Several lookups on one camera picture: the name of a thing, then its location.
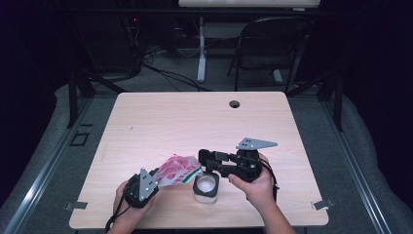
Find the wooden tabletop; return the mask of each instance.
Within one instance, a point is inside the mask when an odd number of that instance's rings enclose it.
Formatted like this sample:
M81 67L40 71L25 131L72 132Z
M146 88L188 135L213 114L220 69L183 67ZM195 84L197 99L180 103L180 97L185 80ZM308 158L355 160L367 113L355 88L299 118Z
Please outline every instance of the wooden tabletop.
M179 0L180 7L317 8L319 0Z
M236 100L240 107L233 108ZM104 228L116 188L140 168L160 167L172 155L195 156L200 149L235 153L252 137L278 146L259 151L269 160L280 190L278 204L294 226L325 225L326 211L284 93L124 93L113 107L78 202L74 229ZM220 228L263 226L244 193L221 178L215 204L194 198L193 181L162 187L137 228Z

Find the hand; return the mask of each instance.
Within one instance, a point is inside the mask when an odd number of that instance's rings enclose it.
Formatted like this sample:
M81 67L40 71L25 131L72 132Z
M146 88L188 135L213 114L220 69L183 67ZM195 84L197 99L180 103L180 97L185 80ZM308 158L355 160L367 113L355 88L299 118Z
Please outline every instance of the hand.
M268 159L261 153L259 157L268 162ZM228 175L228 178L245 193L248 201L258 212L262 213L269 205L276 203L273 197L273 178L267 169L263 168L260 177L251 183L243 181L236 175Z
M119 202L121 201L122 195L124 194L125 188L128 182L123 182L118 189L116 189L115 202L113 203L113 213L116 212ZM152 197L146 206L142 209L138 208L129 208L129 204L124 201L121 208L119 209L119 214L128 209L125 213L121 214L115 219L115 222L112 225L112 228L108 233L124 234L132 233L135 227L140 223L142 218L149 212L154 203L155 196Z

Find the person's left hand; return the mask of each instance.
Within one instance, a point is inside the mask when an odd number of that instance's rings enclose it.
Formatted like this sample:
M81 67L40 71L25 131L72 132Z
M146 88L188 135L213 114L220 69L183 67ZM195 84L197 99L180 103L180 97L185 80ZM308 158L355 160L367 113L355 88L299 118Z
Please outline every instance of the person's left hand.
M115 202L113 203L113 213L116 212L118 208L119 202L121 201L122 195L124 194L125 188L128 182L123 182L118 189L116 189L116 197ZM119 209L119 214L122 213L124 210L128 209L125 213L121 214L115 219L115 222L112 225L112 228L109 230L108 233L116 233L116 234L123 234L123 233L132 233L136 226L140 223L142 218L149 212L152 208L154 203L155 196L152 197L146 206L142 209L138 208L129 208L129 205L126 201L122 203L121 208Z

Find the human arm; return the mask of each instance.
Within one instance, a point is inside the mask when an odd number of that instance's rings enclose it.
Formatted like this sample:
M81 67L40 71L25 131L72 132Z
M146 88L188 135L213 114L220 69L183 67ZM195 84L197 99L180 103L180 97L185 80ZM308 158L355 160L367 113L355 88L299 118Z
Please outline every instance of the human arm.
M119 203L121 202L122 195L124 194L125 188L128 182L123 182L118 189L116 189L116 197L113 203L113 213L116 212ZM119 213L123 214L118 216L115 221L113 222L112 228L107 232L109 234L130 234L134 231L135 227L140 223L146 213L152 208L154 203L155 196L152 197L146 206L142 209L138 208L130 208L128 203L124 201L122 203L121 208L119 209Z
M262 154L260 159L268 162ZM228 178L245 193L248 201L260 213L268 234L295 233L274 200L273 179L267 169L263 168L260 177L251 183L243 181L236 175L229 175Z

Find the green stripe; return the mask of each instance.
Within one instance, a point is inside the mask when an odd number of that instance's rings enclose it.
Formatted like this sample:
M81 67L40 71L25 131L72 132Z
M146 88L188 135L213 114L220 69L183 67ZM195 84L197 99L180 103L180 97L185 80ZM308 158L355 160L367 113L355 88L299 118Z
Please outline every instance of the green stripe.
M194 172L192 172L191 174L189 174L188 176L186 176L186 177L182 180L182 182L183 182L183 183L188 182L188 180L189 180L194 174L196 174L200 169L201 169L201 166L199 166Z

